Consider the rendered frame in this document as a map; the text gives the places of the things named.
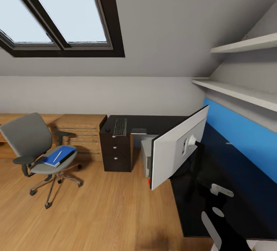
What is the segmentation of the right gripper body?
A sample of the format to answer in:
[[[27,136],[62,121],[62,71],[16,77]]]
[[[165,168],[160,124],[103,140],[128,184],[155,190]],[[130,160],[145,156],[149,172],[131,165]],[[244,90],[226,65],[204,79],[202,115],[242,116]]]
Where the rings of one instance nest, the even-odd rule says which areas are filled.
[[[210,189],[207,187],[204,187],[203,185],[200,187],[199,189],[199,196],[205,198],[205,201],[208,199],[214,199],[216,200],[221,207],[224,206],[225,202],[226,202],[226,197],[225,195],[219,193],[217,196],[215,194],[212,194],[210,192]]]

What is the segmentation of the folder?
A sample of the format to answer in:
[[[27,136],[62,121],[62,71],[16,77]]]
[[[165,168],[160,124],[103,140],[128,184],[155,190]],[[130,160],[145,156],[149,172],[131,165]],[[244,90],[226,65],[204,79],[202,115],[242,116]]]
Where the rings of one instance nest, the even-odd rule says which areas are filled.
[[[53,154],[51,154],[46,159],[44,159],[42,161],[42,163],[57,167],[60,163],[62,163],[66,158],[68,158],[70,155],[72,155],[75,151],[76,151],[76,149],[73,149],[71,147],[62,146],[60,149],[56,150]],[[61,152],[61,154],[58,156],[58,154],[60,152]],[[55,160],[55,158],[56,158],[56,160]]]

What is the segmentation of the monitor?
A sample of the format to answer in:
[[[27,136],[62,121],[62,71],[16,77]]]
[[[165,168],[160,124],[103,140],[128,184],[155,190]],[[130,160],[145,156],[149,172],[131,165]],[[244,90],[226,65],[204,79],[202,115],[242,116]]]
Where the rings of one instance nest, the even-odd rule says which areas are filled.
[[[178,124],[151,140],[150,189],[154,190],[168,179],[190,173],[194,178],[201,171],[205,145],[201,143],[209,111],[209,105],[201,108]],[[173,176],[178,168],[196,150],[193,171],[188,167],[180,175]]]

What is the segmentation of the swivel chair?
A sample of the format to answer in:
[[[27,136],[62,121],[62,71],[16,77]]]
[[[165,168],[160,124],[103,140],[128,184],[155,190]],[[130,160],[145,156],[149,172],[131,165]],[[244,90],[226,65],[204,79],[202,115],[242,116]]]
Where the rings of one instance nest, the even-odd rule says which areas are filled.
[[[67,168],[67,166],[74,160],[77,155],[77,148],[73,145],[62,145],[63,136],[68,136],[69,133],[65,131],[57,131],[54,135],[59,136],[59,146],[52,148],[53,136],[47,127],[45,121],[39,113],[32,113],[25,115],[21,118],[17,118],[13,121],[7,122],[5,124],[0,124],[0,134],[6,139],[10,147],[16,153],[17,158],[13,160],[14,164],[22,165],[22,171],[24,175],[28,178],[34,174],[48,175],[48,177],[38,183],[37,185],[30,188],[30,195],[33,196],[36,192],[32,189],[37,186],[49,181],[54,177],[50,192],[47,197],[45,208],[47,209],[50,204],[48,203],[53,190],[54,184],[57,180],[60,184],[61,177],[74,181],[78,183],[78,186],[82,186],[80,181],[62,175],[63,172],[73,168],[78,165],[78,169],[81,168],[80,164],[75,164]],[[56,150],[60,149],[62,146],[71,147],[76,149],[76,151],[66,158],[57,167],[47,165],[42,163],[44,159],[53,154]],[[31,173],[28,174],[28,168]]]

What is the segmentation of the notebook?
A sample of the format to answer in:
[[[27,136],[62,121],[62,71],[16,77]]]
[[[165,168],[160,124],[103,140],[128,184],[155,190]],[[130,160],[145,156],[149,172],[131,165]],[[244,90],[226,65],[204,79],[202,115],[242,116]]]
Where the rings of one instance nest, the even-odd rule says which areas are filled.
[[[147,134],[147,129],[144,128],[138,128],[138,129],[132,129],[131,134],[136,134],[136,135],[146,135]]]

